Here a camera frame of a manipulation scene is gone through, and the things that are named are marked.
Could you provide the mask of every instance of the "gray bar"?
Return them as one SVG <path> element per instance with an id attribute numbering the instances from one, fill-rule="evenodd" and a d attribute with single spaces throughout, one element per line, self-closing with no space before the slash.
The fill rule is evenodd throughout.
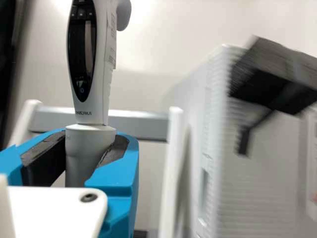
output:
<path id="1" fill-rule="evenodd" d="M 109 110 L 109 125 L 140 140 L 166 141 L 168 114 Z M 46 132 L 75 124 L 74 108 L 40 106 L 29 126 L 31 132 Z"/>

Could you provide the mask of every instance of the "blue stand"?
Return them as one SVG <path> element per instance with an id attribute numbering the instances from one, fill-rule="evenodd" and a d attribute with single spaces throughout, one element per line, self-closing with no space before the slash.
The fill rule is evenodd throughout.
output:
<path id="1" fill-rule="evenodd" d="M 56 129 L 41 134 L 20 146 L 11 146 L 0 152 L 0 174 L 6 174 L 9 185 L 23 185 L 20 156 L 50 135 Z M 129 140 L 121 159 L 99 167 L 85 182 L 85 187 L 98 188 L 108 196 L 107 214 L 100 238 L 132 238 L 139 190 L 139 143 L 124 133 L 117 133 Z"/>

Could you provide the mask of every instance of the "screw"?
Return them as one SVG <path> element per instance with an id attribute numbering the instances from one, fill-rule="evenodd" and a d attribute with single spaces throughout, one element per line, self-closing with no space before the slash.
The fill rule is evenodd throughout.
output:
<path id="1" fill-rule="evenodd" d="M 97 197 L 98 196 L 93 194 L 93 193 L 88 193 L 88 194 L 82 196 L 80 201 L 82 201 L 82 202 L 92 202 L 92 201 L 96 200 Z"/>

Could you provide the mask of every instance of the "white plastic plate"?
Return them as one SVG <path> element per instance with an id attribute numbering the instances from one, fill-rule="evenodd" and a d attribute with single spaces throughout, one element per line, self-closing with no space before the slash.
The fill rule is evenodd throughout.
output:
<path id="1" fill-rule="evenodd" d="M 95 238 L 107 210 L 107 196 L 92 188 L 8 187 L 17 238 Z M 95 194 L 91 202 L 82 202 Z"/>

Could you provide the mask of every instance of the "white wall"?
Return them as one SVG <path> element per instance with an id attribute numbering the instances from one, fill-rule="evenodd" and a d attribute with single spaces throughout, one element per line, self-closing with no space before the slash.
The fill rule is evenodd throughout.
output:
<path id="1" fill-rule="evenodd" d="M 70 0 L 32 0 L 18 57 L 9 121 L 26 99 L 72 106 L 66 64 Z M 317 56 L 314 0 L 131 0 L 118 33 L 110 108 L 159 111 L 164 93 L 221 43 L 245 45 L 252 34 Z M 140 143 L 136 227 L 157 229 L 163 144 Z"/>

